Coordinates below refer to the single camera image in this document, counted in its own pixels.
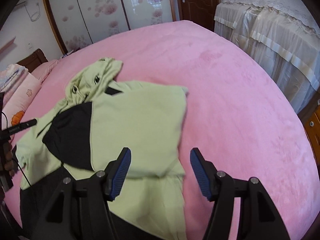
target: orange flower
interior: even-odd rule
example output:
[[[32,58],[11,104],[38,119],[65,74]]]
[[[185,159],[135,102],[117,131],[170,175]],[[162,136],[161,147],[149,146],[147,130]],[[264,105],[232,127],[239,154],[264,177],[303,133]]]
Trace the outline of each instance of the orange flower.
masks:
[[[14,125],[20,123],[23,115],[24,115],[24,112],[23,112],[23,111],[17,112],[17,113],[12,117],[11,125],[14,126]]]

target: wooden headboard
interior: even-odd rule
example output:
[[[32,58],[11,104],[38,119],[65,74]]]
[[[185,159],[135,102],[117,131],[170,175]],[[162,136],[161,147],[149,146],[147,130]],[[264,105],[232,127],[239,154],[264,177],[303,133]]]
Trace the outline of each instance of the wooden headboard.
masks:
[[[30,56],[24,58],[23,60],[20,60],[17,63],[21,66],[26,67],[29,70],[29,73],[31,73],[44,62],[48,62],[48,60],[46,59],[42,50],[37,49]]]

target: wooden drawer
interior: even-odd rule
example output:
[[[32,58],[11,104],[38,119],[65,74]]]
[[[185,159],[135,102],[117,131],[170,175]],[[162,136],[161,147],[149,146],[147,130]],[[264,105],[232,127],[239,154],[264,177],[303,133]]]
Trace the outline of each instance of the wooden drawer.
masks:
[[[306,132],[309,136],[313,152],[316,156],[317,164],[320,164],[320,121],[316,115],[313,113],[309,120],[304,125]]]

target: wooden cabinet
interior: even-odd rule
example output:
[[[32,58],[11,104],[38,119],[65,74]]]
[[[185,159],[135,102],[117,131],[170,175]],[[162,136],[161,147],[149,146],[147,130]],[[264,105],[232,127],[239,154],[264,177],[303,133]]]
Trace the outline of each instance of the wooden cabinet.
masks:
[[[304,124],[306,134],[313,149],[313,153],[317,162],[320,164],[320,107],[312,114],[308,121]]]

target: wardrobe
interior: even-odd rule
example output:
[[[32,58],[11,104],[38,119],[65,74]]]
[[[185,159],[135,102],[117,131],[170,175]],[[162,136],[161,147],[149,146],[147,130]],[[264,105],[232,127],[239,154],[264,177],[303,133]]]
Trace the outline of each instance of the wardrobe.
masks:
[[[64,53],[114,34],[175,20],[172,0],[44,0],[44,3]]]

